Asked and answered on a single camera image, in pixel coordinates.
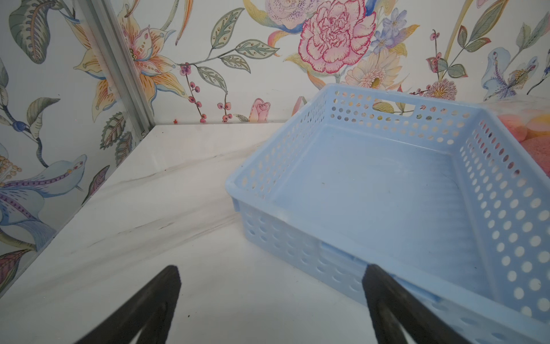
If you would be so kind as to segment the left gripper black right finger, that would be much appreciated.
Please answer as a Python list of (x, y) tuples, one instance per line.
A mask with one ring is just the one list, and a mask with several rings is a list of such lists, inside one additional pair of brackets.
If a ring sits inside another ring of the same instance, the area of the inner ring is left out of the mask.
[(368, 265), (362, 278), (378, 343), (467, 343), (378, 265)]

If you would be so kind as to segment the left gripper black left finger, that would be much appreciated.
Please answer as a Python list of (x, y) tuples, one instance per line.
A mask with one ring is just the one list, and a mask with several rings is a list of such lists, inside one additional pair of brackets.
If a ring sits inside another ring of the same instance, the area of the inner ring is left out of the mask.
[(179, 299), (178, 268), (159, 272), (112, 315), (78, 343), (165, 343)]

